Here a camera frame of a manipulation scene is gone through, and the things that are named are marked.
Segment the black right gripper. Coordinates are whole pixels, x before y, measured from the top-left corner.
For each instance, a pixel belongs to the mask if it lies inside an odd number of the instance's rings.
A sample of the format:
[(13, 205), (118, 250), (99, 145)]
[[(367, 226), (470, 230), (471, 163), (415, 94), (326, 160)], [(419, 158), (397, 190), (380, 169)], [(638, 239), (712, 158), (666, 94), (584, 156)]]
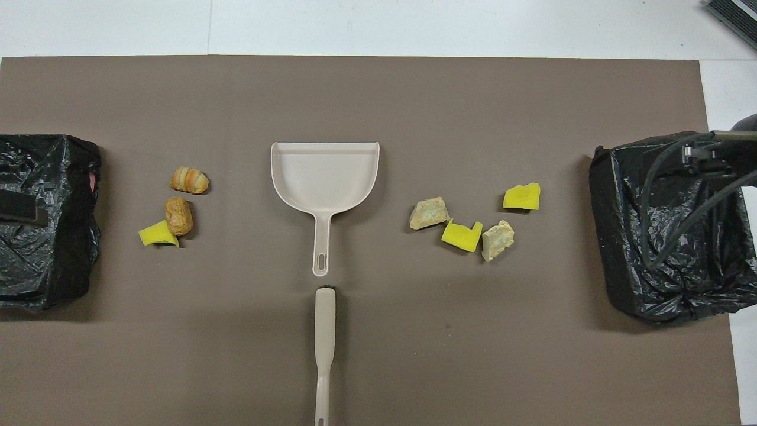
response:
[[(755, 142), (756, 131), (712, 131), (712, 140)], [(728, 183), (755, 172), (755, 144), (690, 144), (683, 148), (683, 165), (689, 175)]]

